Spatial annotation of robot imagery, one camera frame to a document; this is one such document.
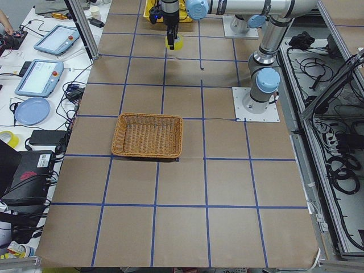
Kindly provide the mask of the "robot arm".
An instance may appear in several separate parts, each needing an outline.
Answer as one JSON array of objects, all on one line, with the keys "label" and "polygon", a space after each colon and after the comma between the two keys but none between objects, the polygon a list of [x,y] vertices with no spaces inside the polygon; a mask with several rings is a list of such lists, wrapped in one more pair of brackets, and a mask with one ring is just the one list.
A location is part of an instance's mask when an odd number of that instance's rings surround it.
[{"label": "robot arm", "polygon": [[253,14],[253,15],[242,15],[235,14],[232,22],[230,23],[230,28],[233,32],[237,34],[245,34],[253,28],[261,27],[266,21],[267,17],[265,15]]},{"label": "robot arm", "polygon": [[[269,98],[263,99],[262,91],[257,89],[253,76],[254,68],[271,67],[276,60],[276,54],[294,18],[311,11],[318,1],[185,1],[185,8],[190,18],[201,20],[206,15],[241,15],[245,19],[249,15],[269,16],[267,28],[260,42],[259,48],[249,58],[252,89],[250,97],[262,105]],[[167,26],[167,44],[171,50],[175,49],[179,26],[179,1],[160,1],[160,12],[163,22]]]}]

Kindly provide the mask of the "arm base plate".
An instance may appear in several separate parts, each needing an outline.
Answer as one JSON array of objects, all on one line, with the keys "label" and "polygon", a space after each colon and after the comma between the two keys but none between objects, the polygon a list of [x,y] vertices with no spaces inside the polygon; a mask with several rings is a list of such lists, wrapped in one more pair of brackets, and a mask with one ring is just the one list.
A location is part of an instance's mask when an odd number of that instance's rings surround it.
[{"label": "arm base plate", "polygon": [[222,20],[226,38],[258,40],[258,30],[250,28],[242,15],[224,15]]},{"label": "arm base plate", "polygon": [[251,88],[233,87],[235,120],[238,122],[280,122],[274,96],[268,102],[256,102],[250,96]]}]

